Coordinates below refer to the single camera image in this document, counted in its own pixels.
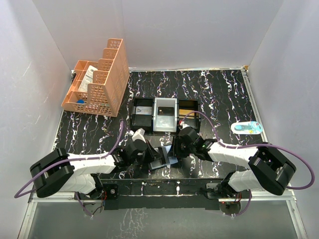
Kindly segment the black leather card holder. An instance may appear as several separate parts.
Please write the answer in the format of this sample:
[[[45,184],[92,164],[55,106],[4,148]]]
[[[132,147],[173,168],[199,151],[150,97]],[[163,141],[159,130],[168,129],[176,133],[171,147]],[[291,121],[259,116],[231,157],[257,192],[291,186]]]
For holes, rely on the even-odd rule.
[[[150,162],[148,163],[150,170],[156,170],[165,166],[178,163],[178,159],[173,156],[171,145],[161,146],[148,149]]]

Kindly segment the dark card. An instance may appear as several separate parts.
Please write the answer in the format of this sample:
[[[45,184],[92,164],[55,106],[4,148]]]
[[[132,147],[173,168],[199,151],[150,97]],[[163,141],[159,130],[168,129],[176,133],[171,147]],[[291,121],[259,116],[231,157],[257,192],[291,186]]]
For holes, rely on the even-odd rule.
[[[158,107],[158,116],[174,116],[174,107]]]

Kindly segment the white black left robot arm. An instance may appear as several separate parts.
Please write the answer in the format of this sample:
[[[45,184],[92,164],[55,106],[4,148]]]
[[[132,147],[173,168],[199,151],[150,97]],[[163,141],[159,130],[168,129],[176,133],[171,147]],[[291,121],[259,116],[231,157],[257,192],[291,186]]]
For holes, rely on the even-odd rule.
[[[57,192],[78,192],[92,195],[101,191],[99,174],[122,172],[135,162],[160,158],[159,150],[149,141],[136,139],[111,153],[78,155],[58,148],[30,167],[34,187],[39,198]]]

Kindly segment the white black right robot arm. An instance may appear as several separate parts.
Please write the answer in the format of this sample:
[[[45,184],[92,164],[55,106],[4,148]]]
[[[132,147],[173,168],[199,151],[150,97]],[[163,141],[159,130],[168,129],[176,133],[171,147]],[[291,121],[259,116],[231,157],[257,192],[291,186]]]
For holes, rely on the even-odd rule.
[[[174,137],[168,155],[181,159],[191,154],[203,161],[224,162],[246,168],[242,172],[230,172],[213,188],[204,189],[205,193],[220,198],[253,189],[264,189],[280,196],[296,172],[295,165],[271,144],[253,147],[223,144],[215,139],[203,139],[192,127],[187,126]]]

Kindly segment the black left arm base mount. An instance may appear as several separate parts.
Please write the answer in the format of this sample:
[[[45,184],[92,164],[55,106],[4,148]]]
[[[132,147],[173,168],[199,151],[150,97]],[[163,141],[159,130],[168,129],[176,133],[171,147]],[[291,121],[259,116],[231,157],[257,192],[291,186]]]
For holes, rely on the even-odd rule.
[[[114,183],[103,184],[102,200],[116,200],[119,196],[119,186]]]

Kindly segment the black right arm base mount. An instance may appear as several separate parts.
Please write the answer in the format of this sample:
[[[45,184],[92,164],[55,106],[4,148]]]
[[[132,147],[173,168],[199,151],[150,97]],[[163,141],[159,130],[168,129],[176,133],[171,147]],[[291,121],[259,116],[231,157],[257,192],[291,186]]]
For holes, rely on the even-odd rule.
[[[240,202],[242,199],[242,192],[236,192],[233,188],[226,184],[216,184],[212,188],[201,187],[199,189],[201,195],[208,199],[222,199],[234,198],[234,202]]]

